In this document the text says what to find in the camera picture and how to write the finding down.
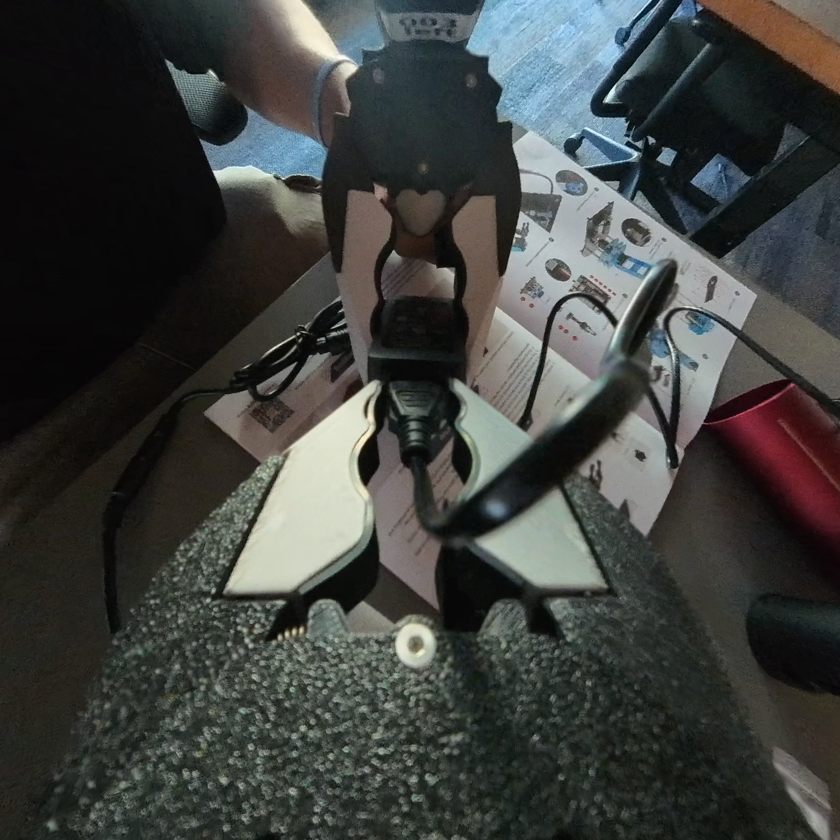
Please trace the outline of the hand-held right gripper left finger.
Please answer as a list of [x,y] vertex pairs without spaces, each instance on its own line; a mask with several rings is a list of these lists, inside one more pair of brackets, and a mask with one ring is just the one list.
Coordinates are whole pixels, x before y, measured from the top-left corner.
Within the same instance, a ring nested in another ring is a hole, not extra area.
[[375,530],[369,484],[381,461],[381,399],[382,383],[372,381],[283,453],[223,597],[305,595],[367,550]]

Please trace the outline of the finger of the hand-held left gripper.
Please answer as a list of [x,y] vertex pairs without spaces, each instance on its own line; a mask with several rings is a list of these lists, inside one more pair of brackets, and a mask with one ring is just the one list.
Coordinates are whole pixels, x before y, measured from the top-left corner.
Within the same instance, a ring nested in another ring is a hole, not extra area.
[[455,347],[464,357],[456,376],[469,382],[484,355],[503,275],[494,196],[472,196],[452,216],[446,228],[446,260],[454,271]]
[[382,298],[380,257],[392,252],[392,216],[373,192],[351,190],[346,205],[337,281],[355,366],[367,385],[371,319]]

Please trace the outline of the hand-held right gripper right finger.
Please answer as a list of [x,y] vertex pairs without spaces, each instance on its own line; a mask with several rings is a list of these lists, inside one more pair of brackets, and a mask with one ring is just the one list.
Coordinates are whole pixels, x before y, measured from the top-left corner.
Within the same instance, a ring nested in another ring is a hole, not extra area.
[[[459,380],[453,467],[463,487],[445,508],[472,498],[531,444],[518,425]],[[571,503],[558,487],[506,524],[439,552],[439,611],[447,629],[479,629],[499,600],[524,602],[531,629],[547,629],[543,600],[610,591]]]

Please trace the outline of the person's left forearm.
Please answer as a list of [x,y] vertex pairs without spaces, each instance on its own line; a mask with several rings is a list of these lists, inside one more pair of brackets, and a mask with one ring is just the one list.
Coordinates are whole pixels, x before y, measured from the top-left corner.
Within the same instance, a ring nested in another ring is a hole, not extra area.
[[238,100],[284,129],[318,141],[312,89],[321,63],[340,56],[301,1],[229,2],[221,78]]

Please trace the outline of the grey desk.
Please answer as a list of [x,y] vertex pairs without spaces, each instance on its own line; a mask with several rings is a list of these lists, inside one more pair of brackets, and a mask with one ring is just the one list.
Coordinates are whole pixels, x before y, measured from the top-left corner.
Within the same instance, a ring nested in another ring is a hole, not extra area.
[[[175,392],[217,386],[333,297],[324,258],[294,286],[253,276],[240,294],[234,271],[188,281],[137,348],[139,407],[117,408],[93,455],[71,448],[47,463],[46,444],[23,455],[36,501],[2,520],[2,838],[26,837],[44,789],[71,743],[109,646],[102,606],[100,517],[113,484]],[[824,391],[838,394],[838,341],[778,298],[757,292],[745,330]],[[256,467],[193,408],[134,502],[121,531],[123,609],[140,599],[177,546]],[[650,538],[703,616],[733,688],[763,743],[827,783],[838,817],[838,697],[769,679],[755,663],[744,617],[767,592],[838,603],[838,577],[814,560],[715,437],[686,451]]]

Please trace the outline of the wood-edged desk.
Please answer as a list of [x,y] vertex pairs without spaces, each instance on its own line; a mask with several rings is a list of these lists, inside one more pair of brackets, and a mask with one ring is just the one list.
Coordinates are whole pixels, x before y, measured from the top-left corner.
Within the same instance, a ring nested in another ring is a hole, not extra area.
[[715,21],[715,40],[758,62],[764,100],[805,136],[689,235],[695,245],[722,257],[838,167],[839,47],[837,40],[776,2],[700,5],[705,20]]

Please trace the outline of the person's left hand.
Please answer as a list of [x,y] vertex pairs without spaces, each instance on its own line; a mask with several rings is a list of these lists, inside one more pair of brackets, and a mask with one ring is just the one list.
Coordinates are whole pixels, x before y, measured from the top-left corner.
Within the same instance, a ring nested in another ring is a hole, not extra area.
[[343,60],[330,70],[322,84],[319,127],[321,142],[325,148],[329,148],[333,141],[336,116],[350,113],[348,79],[356,70],[357,65],[354,62]]

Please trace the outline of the blue wristband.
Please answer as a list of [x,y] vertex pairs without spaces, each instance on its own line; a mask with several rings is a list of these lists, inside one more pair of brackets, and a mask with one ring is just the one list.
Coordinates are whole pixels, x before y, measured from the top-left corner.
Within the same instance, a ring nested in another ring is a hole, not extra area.
[[[329,74],[330,70],[333,67],[335,67],[336,64],[340,63],[343,60],[351,60],[352,62],[354,62],[356,64],[356,62],[354,60],[352,60],[351,58],[349,58],[347,56],[336,56],[336,57],[328,58],[321,63],[320,67],[318,68],[317,74],[315,76],[314,82],[313,82],[313,89],[312,89],[312,95],[311,95],[312,131],[313,131],[313,136],[320,142],[320,144],[323,148],[325,148],[325,147],[322,145],[322,142],[321,142],[320,127],[319,127],[320,96],[321,96],[322,84],[325,81],[325,78]],[[350,113],[348,115],[337,115],[336,116],[334,134],[335,134],[338,118],[339,117],[343,118],[343,117],[346,117],[346,116],[349,116],[349,115],[350,115]]]

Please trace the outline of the printed instruction booklet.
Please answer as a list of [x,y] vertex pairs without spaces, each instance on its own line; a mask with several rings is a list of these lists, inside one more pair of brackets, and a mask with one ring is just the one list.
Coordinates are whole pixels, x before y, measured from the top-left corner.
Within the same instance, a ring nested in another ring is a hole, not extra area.
[[[534,133],[514,145],[522,179],[521,211],[486,352],[469,388],[517,424],[537,370],[545,323],[560,299],[585,294],[616,320],[656,261],[677,264],[675,288],[665,304],[694,307],[740,328],[755,294],[699,255],[665,226]],[[681,458],[711,409],[735,339],[702,313],[678,312],[670,323],[679,361]],[[555,316],[532,425],[536,438],[549,421],[595,378],[613,328],[592,301],[573,298]],[[353,397],[360,378],[352,364],[307,362],[290,389],[268,403],[245,394],[220,398],[205,417],[258,462],[279,456]],[[372,479],[381,563],[415,593],[438,607],[433,566],[442,543],[421,527],[412,501],[412,478],[397,464],[396,436],[382,430],[381,465]],[[647,536],[676,480],[654,409],[645,397],[579,468],[632,526]]]

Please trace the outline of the red cylinder bottle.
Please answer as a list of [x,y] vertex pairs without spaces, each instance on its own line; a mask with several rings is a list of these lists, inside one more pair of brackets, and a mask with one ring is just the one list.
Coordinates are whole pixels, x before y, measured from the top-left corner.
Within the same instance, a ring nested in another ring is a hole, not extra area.
[[704,427],[802,538],[817,566],[837,580],[838,421],[799,385],[783,379],[716,406]]

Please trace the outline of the dark grey cylinder bottle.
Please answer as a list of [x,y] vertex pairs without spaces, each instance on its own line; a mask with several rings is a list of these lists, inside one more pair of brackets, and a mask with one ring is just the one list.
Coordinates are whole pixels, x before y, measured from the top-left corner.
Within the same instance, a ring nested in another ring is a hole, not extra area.
[[745,619],[752,656],[773,679],[839,695],[839,605],[767,594]]

